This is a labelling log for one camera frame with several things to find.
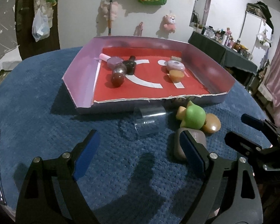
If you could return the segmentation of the white plastic bag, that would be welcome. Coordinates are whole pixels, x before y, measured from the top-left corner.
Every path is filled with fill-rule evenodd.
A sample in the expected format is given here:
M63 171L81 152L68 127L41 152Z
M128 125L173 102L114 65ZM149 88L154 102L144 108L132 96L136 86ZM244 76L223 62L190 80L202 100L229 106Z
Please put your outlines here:
M40 9L34 17L32 24L32 36L35 42L48 38L50 35L50 27L47 15L43 14Z

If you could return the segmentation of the clear plastic cup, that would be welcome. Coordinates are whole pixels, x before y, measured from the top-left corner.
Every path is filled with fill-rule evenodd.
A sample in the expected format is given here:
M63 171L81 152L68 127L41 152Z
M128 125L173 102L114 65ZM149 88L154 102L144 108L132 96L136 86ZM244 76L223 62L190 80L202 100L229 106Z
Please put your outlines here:
M136 107L133 112L134 128L139 136L158 133L167 128L167 112L163 106Z

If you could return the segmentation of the dark red ball bottle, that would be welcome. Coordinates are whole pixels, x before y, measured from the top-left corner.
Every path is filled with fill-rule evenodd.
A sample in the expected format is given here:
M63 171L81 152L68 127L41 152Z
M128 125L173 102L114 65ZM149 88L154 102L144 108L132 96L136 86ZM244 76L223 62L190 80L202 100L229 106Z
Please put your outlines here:
M113 87L120 87L125 81L127 68L124 64L118 64L114 67L111 75L111 83Z

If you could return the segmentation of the white refrigerator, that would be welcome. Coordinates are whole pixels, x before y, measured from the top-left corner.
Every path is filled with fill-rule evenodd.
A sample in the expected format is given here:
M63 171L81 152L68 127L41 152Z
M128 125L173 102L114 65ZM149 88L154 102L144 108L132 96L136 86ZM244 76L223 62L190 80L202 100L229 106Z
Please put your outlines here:
M260 67L271 45L272 29L263 18L246 12L240 34L241 45L250 53L250 60Z

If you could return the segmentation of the black nail polish bottle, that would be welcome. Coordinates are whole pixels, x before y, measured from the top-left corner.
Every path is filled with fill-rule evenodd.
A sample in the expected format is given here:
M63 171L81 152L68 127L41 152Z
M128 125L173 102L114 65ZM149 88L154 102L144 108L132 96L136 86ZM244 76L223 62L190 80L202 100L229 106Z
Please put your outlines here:
M136 70L136 57L130 56L128 60L123 61L123 64L126 67L126 74L134 75Z

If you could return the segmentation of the dark wooden door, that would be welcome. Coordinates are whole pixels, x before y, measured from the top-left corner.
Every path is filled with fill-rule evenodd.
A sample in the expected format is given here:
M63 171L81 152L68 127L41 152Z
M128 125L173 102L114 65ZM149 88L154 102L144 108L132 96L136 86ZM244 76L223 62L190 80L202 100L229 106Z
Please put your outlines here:
M18 51L23 60L60 49L58 0L15 0Z

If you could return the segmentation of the blue textured table cloth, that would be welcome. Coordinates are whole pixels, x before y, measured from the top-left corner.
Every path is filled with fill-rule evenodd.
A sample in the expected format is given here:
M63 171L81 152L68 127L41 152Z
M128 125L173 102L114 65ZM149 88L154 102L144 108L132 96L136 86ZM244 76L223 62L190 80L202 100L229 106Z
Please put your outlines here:
M0 84L0 178L6 203L16 208L36 156L70 151L91 130L99 148L78 185L101 223L179 223L201 188L192 169L174 159L179 122L138 136L131 113L80 115L62 76L79 48L30 57Z

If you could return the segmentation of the red and lilac cardboard tray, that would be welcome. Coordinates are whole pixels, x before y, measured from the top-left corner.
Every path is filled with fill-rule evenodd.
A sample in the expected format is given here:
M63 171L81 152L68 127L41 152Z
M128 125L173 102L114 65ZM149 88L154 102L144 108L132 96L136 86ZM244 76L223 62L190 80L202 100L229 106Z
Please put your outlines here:
M134 75L120 87L111 83L111 69L103 53L127 60L136 57ZM173 83L166 69L171 56L181 58L185 77ZM195 46L170 39L137 36L93 38L78 52L63 75L63 82L79 114L125 112L144 105L170 105L178 98L196 104L225 100L235 79Z

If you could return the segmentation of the dark cloth covered side table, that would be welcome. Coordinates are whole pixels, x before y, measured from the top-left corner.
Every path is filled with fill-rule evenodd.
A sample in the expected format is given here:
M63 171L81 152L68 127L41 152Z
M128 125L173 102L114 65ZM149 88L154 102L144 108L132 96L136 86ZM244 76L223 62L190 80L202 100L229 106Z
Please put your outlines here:
M218 62L222 67L235 67L254 75L257 73L257 66L253 62L249 61L240 53L235 52L226 46L222 46L220 43L207 36L193 32L188 43L197 47Z

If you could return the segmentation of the pink oval case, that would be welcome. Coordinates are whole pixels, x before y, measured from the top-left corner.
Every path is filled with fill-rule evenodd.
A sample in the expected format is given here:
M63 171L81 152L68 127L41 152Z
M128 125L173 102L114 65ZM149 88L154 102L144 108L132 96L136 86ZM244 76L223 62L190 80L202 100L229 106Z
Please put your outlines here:
M167 69L167 71L177 70L177 71L184 72L185 66L182 62L175 61L175 60L169 60L166 62L166 69Z

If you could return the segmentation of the pink plush on wall right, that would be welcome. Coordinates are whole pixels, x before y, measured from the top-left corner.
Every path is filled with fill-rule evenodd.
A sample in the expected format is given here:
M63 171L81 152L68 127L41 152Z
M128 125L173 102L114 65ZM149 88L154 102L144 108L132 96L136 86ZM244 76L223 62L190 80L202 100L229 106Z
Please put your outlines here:
M176 29L176 18L173 14L167 14L163 18L163 27L168 32L175 32Z

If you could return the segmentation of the pink plush behind mop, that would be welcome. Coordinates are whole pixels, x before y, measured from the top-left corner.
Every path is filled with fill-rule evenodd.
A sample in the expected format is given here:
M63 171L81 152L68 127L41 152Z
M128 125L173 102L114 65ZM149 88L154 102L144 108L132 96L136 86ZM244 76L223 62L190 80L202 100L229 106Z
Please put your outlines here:
M101 3L100 8L102 9L103 17L107 21L109 19L111 19L112 22L116 20L119 9L119 4L116 1L112 2L112 4L104 1Z

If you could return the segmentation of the lilac nail polish bottle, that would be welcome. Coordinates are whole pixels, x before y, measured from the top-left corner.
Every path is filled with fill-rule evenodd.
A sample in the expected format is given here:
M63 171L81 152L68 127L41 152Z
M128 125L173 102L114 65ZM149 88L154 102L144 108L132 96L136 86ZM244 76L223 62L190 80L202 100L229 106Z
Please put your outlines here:
M123 62L123 59L120 58L120 57L110 57L106 54L103 54L101 53L99 55L99 58L102 60L102 61L105 61L107 63L107 66L110 68L110 69L114 69L115 66L117 66L118 64L121 64Z

